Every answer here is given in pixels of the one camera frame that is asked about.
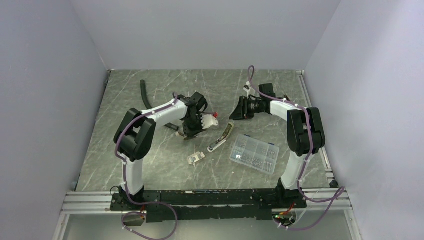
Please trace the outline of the white staple box tray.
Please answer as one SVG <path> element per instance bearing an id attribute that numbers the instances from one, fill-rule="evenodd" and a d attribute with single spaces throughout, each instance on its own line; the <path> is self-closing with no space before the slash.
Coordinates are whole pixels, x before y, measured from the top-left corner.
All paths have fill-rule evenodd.
<path id="1" fill-rule="evenodd" d="M 190 165 L 195 166 L 197 162 L 199 162 L 200 160 L 202 160 L 203 158 L 205 158 L 205 154 L 203 152 L 195 152 L 194 154 L 190 155 L 187 157 L 187 162 Z"/>

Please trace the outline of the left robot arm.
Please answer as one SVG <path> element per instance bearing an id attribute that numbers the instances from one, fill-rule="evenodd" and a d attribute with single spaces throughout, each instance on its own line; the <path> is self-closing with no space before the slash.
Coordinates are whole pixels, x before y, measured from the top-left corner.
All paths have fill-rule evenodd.
<path id="1" fill-rule="evenodd" d="M 130 210 L 137 210 L 143 204 L 143 159 L 151 150 L 156 130 L 180 120 L 183 137 L 192 139 L 208 128 L 203 116 L 207 107 L 206 98 L 195 92 L 190 97 L 174 95 L 170 102 L 152 109 L 127 111 L 113 141 L 114 154 L 122 163 L 120 187 L 126 193 L 123 203 Z"/>

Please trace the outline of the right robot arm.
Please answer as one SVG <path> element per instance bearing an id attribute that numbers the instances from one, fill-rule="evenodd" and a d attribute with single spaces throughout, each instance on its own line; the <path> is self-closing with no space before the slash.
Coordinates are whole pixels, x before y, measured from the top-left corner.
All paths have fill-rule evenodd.
<path id="1" fill-rule="evenodd" d="M 300 190 L 310 161 L 326 139 L 320 111 L 305 108 L 286 98 L 277 98 L 271 83 L 258 86 L 259 96 L 241 96 L 229 119 L 250 120 L 255 114 L 267 113 L 287 122 L 287 144 L 291 151 L 286 170 L 281 176 L 283 189 L 275 193 L 275 202 L 282 208 L 293 203 L 293 190 Z"/>

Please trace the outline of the brown stapler base part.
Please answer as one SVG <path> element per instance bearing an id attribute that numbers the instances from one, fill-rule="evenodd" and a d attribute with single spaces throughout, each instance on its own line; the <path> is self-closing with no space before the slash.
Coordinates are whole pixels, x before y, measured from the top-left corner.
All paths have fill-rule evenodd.
<path id="1" fill-rule="evenodd" d="M 192 140 L 197 136 L 197 133 L 195 132 L 184 133 L 183 131 L 178 131 L 176 134 L 180 137 L 183 137 L 184 141 Z"/>

